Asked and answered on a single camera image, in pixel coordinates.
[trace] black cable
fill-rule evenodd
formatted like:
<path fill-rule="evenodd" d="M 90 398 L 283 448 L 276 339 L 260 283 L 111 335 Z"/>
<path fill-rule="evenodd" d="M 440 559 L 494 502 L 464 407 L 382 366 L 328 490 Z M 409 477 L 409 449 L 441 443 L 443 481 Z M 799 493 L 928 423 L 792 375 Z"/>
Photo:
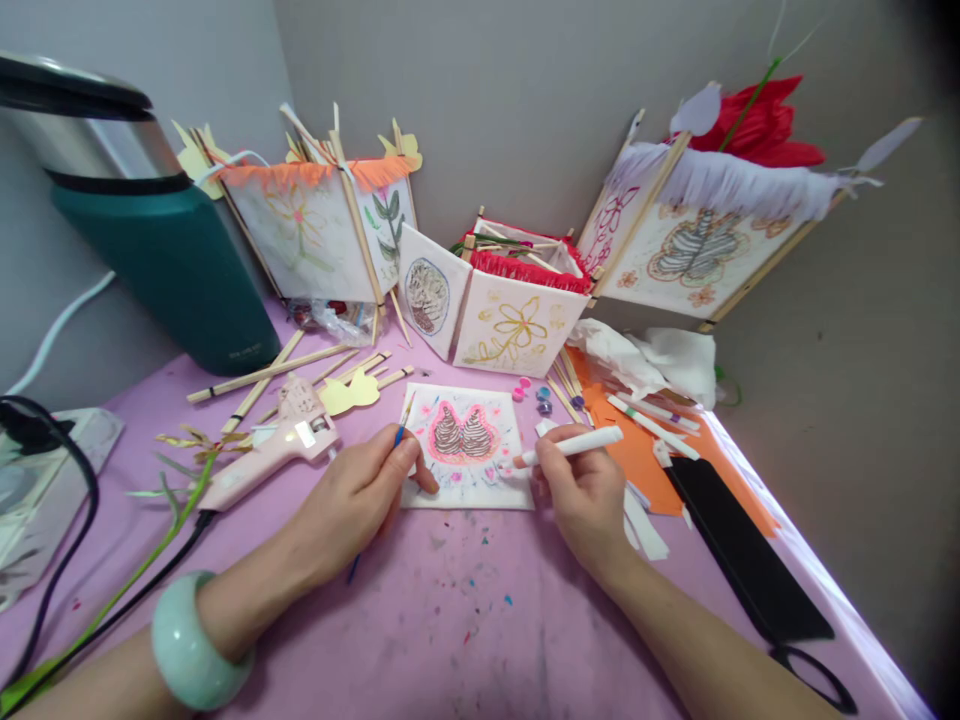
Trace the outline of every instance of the black cable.
<path fill-rule="evenodd" d="M 31 697 L 33 697 L 33 695 L 41 687 L 43 687 L 50 678 L 52 678 L 55 674 L 60 672 L 60 670 L 62 670 L 67 663 L 73 660 L 73 658 L 75 658 L 77 655 L 79 655 L 84 650 L 86 650 L 90 645 L 92 645 L 97 640 L 99 640 L 101 636 L 103 636 L 111 627 L 113 627 L 117 623 L 117 621 L 120 620 L 120 618 L 122 618 L 131 610 L 133 610 L 133 608 L 136 607 L 140 603 L 140 601 L 143 600 L 147 595 L 149 595 L 153 591 L 153 589 L 157 587 L 157 585 L 163 582 L 163 579 L 167 577 L 167 575 L 169 575 L 171 572 L 173 572 L 174 568 L 176 568 L 177 565 L 179 565 L 183 561 L 183 559 L 190 553 L 193 547 L 200 540 L 200 536 L 203 535 L 203 531 L 210 526 L 210 523 L 213 521 L 213 518 L 216 515 L 217 515 L 217 512 L 214 510 L 201 510 L 200 515 L 197 517 L 197 524 L 193 528 L 193 533 L 190 535 L 189 538 L 187 538 L 187 541 L 183 544 L 183 547 L 180 548 L 177 554 L 174 555 L 173 558 L 171 558 L 170 562 L 164 565 L 163 568 L 156 575 L 154 575 L 153 578 L 151 578 L 150 582 L 144 585 L 140 589 L 140 591 L 137 592 L 136 595 L 130 598 L 130 600 L 127 602 L 126 605 L 124 605 L 117 612 L 111 615 L 110 619 L 104 622 L 103 625 L 98 627 L 93 632 L 93 634 L 90 635 L 90 637 L 88 637 L 82 643 L 77 645 L 77 647 L 75 647 L 73 650 L 67 653 L 63 658 L 60 659 L 60 662 L 58 662 L 56 665 L 50 668 L 42 678 L 37 680 L 30 687 L 30 689 L 27 690 L 27 692 L 25 692 L 23 696 L 21 696 L 21 698 L 17 700 L 17 702 L 15 702 L 13 706 L 6 713 L 4 713 L 3 717 L 0 718 L 0 720 L 7 720 L 7 718 L 11 717 L 15 712 L 22 709 L 23 706 L 27 704 L 27 701 Z"/>
<path fill-rule="evenodd" d="M 34 414 L 39 420 L 41 420 L 44 425 L 46 425 L 47 429 L 50 431 L 50 434 L 56 438 L 60 445 L 63 445 L 66 448 L 74 462 L 80 466 L 80 472 L 83 474 L 83 479 L 87 483 L 87 493 L 90 500 L 89 504 L 87 505 L 87 516 L 83 521 L 80 532 L 77 534 L 77 537 L 70 546 L 70 549 L 64 554 L 60 564 L 57 565 L 57 569 L 50 578 L 50 582 L 47 583 L 47 589 L 43 593 L 43 598 L 40 600 L 40 607 L 37 609 L 37 615 L 33 621 L 33 629 L 30 631 L 30 638 L 27 640 L 27 646 L 23 649 L 23 654 L 20 656 L 20 660 L 17 662 L 16 667 L 13 669 L 13 673 L 11 673 L 10 678 L 7 680 L 5 685 L 6 687 L 16 682 L 26 672 L 27 667 L 30 665 L 30 659 L 33 657 L 33 653 L 36 652 L 37 643 L 40 640 L 40 631 L 43 629 L 43 622 L 47 617 L 47 611 L 50 609 L 50 601 L 53 598 L 53 591 L 56 589 L 57 583 L 60 580 L 60 576 L 63 575 L 63 571 L 66 570 L 67 564 L 71 559 L 73 559 L 74 554 L 77 552 L 77 548 L 80 547 L 80 543 L 82 543 L 84 538 L 87 536 L 87 532 L 90 530 L 90 526 L 93 525 L 93 520 L 97 516 L 97 509 L 100 507 L 100 487 L 97 484 L 97 473 L 94 471 L 93 466 L 87 459 L 87 456 L 83 454 L 83 451 L 73 441 L 73 438 L 70 437 L 69 433 L 64 432 L 61 429 L 57 420 L 54 419 L 54 417 L 47 411 L 46 408 L 40 405 L 40 403 L 34 402 L 29 398 L 20 397 L 19 395 L 4 395 L 0 397 L 0 402 L 7 402 L 11 405 L 18 405 L 21 408 L 25 408 Z"/>

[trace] stainless steel lid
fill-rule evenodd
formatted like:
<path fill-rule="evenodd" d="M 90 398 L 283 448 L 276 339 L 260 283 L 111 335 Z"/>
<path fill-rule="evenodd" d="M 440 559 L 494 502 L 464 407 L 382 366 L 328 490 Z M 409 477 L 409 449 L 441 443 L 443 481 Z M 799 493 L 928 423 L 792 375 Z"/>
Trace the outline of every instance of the stainless steel lid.
<path fill-rule="evenodd" d="M 180 174 L 151 107 L 123 80 L 0 51 L 0 113 L 51 173 L 103 180 Z"/>

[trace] gray wall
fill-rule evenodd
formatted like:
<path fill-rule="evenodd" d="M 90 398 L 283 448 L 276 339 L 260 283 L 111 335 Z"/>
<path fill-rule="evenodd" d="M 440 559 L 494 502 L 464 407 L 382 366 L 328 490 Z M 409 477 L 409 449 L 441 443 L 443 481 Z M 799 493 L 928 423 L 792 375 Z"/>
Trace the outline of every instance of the gray wall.
<path fill-rule="evenodd" d="M 721 326 L 746 402 L 725 417 L 761 475 L 922 692 L 954 567 L 960 288 L 954 126 L 899 5 L 793 3 L 777 52 L 833 12 L 780 73 L 804 73 L 798 139 L 852 164 L 911 114 L 919 137 Z M 550 233 L 581 227 L 638 106 L 660 139 L 708 80 L 757 82 L 779 3 L 726 0 L 276 0 L 298 112 L 315 134 L 341 109 L 350 156 L 379 154 L 391 116 L 415 132 L 421 229 L 450 244 L 480 204 Z M 618 327 L 683 326 L 603 301 Z"/>
<path fill-rule="evenodd" d="M 54 57 L 143 89 L 174 148 L 181 125 L 210 122 L 225 149 L 286 150 L 277 108 L 290 98 L 269 0 L 17 0 L 0 5 L 0 48 Z M 26 370 L 61 309 L 107 268 L 54 211 L 49 180 L 0 120 L 0 392 Z M 27 394 L 51 408 L 97 405 L 179 350 L 114 284 L 81 310 Z"/>

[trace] green bangle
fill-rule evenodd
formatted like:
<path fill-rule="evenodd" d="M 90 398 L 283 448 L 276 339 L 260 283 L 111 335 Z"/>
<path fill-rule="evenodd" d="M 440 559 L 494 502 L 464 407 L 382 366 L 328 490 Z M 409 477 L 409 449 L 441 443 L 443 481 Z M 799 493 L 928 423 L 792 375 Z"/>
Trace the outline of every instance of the green bangle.
<path fill-rule="evenodd" d="M 216 710 L 233 700 L 253 669 L 253 650 L 234 665 L 203 631 L 196 595 L 213 577 L 201 570 L 177 578 L 160 596 L 151 630 L 163 681 L 177 700 L 199 711 Z"/>

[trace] thermos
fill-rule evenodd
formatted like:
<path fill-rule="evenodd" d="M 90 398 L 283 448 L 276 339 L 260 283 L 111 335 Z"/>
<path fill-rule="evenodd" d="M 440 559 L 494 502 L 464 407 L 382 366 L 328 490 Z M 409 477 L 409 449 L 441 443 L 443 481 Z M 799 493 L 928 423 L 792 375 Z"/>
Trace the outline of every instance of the thermos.
<path fill-rule="evenodd" d="M 253 372 L 280 340 L 151 107 L 116 78 L 0 52 L 0 112 L 36 150 L 54 206 L 197 365 Z"/>

